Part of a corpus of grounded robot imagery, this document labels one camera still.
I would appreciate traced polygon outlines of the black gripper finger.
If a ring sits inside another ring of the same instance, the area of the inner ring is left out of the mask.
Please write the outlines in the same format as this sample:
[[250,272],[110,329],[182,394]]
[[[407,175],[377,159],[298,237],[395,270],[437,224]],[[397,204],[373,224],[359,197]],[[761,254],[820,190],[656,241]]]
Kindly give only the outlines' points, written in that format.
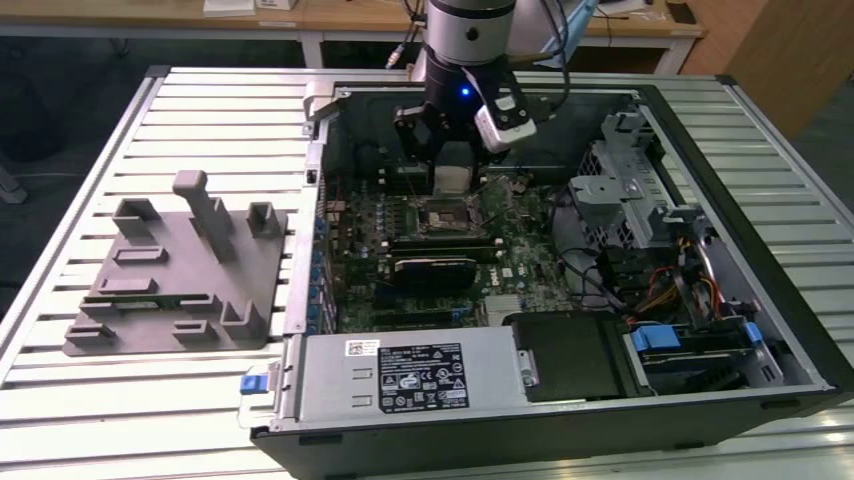
[[422,165],[429,173],[435,172],[434,151],[434,115],[435,109],[429,102],[413,107],[397,107],[394,128],[405,157]]

